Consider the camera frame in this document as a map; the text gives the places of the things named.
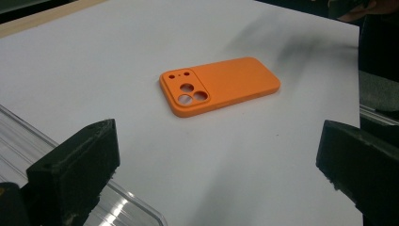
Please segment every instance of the wooden strip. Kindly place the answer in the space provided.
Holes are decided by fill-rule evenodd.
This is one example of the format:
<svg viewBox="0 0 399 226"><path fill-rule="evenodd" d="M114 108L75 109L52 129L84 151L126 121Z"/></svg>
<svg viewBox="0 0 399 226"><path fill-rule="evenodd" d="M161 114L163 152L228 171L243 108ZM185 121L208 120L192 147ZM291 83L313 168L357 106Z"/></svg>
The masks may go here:
<svg viewBox="0 0 399 226"><path fill-rule="evenodd" d="M45 24L55 19L70 15L84 8L102 3L106 0L78 0L69 4L51 8L30 16L26 16L15 21L0 24L0 38L26 30L28 28Z"/></svg>

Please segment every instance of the human hand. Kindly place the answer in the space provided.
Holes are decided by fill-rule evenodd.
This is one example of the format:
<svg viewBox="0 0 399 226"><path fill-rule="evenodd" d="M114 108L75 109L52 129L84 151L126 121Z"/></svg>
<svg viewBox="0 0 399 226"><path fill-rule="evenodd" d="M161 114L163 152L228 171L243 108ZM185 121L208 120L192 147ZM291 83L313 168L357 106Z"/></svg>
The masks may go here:
<svg viewBox="0 0 399 226"><path fill-rule="evenodd" d="M350 10L338 20L343 22L353 22L367 14L391 14L399 10L399 0L371 0L367 8L363 4Z"/></svg>

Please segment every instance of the orange object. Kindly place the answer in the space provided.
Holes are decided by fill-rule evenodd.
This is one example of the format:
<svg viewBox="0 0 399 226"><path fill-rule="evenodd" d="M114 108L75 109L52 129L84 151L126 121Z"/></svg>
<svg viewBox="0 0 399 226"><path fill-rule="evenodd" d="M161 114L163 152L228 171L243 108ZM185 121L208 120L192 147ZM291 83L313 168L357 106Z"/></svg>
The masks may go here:
<svg viewBox="0 0 399 226"><path fill-rule="evenodd" d="M162 73L159 82L173 113L191 117L276 92L280 82L253 57Z"/></svg>

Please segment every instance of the transparent plastic container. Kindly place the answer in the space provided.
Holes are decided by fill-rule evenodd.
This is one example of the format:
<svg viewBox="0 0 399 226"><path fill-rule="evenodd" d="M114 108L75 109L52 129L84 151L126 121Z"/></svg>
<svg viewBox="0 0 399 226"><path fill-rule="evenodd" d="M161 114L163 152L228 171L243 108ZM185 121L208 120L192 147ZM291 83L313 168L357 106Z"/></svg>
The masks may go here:
<svg viewBox="0 0 399 226"><path fill-rule="evenodd" d="M26 169L57 144L0 105L0 182L27 183ZM167 226L152 207L112 180L85 225Z"/></svg>

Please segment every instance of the white table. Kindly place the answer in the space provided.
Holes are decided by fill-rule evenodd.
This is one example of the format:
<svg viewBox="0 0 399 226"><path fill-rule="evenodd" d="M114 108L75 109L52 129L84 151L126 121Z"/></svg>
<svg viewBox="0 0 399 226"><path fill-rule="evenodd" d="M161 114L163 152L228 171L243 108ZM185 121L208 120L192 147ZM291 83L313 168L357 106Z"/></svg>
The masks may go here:
<svg viewBox="0 0 399 226"><path fill-rule="evenodd" d="M115 180L169 225L361 225L315 166L324 120L359 125L358 33L249 0L112 0L0 40L0 104L62 142L115 118ZM257 57L278 93L175 117L168 70Z"/></svg>

